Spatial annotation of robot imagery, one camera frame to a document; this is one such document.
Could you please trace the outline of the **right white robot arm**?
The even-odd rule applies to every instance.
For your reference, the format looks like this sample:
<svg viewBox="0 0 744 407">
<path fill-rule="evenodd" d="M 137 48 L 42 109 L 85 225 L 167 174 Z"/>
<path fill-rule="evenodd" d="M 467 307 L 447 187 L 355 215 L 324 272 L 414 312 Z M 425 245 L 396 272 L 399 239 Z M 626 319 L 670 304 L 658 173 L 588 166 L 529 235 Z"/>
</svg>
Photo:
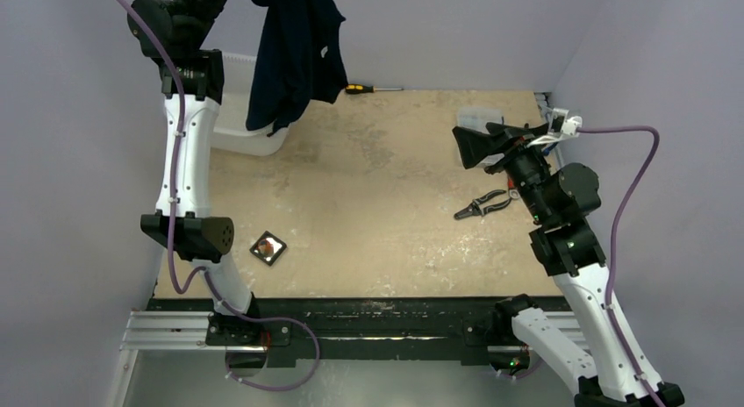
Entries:
<svg viewBox="0 0 744 407">
<path fill-rule="evenodd" d="M 587 132 L 577 118 L 527 129 L 488 124 L 453 129 L 465 168 L 494 155 L 489 173 L 505 173 L 534 223 L 535 258 L 572 310 L 584 337 L 577 345 L 554 328 L 528 296 L 501 302 L 495 336 L 530 347 L 567 386 L 577 406 L 680 406 L 680 387 L 664 380 L 644 354 L 615 295 L 617 255 L 604 251 L 588 216 L 601 204 L 597 174 L 581 163 L 552 171 L 542 147 Z"/>
</svg>

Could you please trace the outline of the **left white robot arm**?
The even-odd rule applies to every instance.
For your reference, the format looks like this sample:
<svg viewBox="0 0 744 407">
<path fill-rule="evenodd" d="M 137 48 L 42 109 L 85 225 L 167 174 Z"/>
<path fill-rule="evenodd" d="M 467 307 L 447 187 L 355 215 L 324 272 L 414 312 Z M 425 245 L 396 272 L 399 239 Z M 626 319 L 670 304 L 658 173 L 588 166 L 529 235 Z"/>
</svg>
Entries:
<svg viewBox="0 0 744 407">
<path fill-rule="evenodd" d="M 165 249 L 176 293 L 202 277 L 214 310 L 233 315 L 228 334 L 249 345 L 261 336 L 261 321 L 248 312 L 253 293 L 231 254 L 233 221 L 212 215 L 208 190 L 225 73 L 222 53 L 203 43 L 227 1 L 134 0 L 125 10 L 141 53 L 158 68 L 168 133 L 160 194 L 140 228 Z"/>
</svg>

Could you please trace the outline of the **navy blue t-shirt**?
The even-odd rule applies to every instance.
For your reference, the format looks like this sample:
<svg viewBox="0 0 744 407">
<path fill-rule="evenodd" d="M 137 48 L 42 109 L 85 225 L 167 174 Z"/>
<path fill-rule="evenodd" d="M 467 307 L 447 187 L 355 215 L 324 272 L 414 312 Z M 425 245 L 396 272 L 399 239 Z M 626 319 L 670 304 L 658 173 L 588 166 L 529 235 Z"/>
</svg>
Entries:
<svg viewBox="0 0 744 407">
<path fill-rule="evenodd" d="M 310 101 L 334 104 L 348 85 L 340 50 L 346 21 L 334 0 L 252 0 L 267 9 L 247 106 L 246 130 L 274 134 Z"/>
</svg>

